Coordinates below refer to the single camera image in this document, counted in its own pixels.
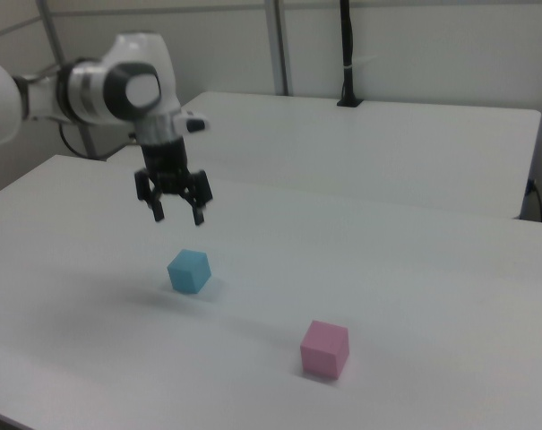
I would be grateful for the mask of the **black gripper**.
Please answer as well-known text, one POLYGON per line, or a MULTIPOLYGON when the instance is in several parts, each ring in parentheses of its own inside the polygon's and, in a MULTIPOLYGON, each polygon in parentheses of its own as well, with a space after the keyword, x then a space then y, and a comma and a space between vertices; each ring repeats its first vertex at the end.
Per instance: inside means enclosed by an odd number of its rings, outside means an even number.
POLYGON ((136 194, 152 211, 154 220, 164 219, 162 194, 181 194, 192 207, 194 224, 201 226, 204 210, 213 196, 204 170, 189 173, 184 139, 143 145, 142 155, 146 169, 134 173, 136 194))

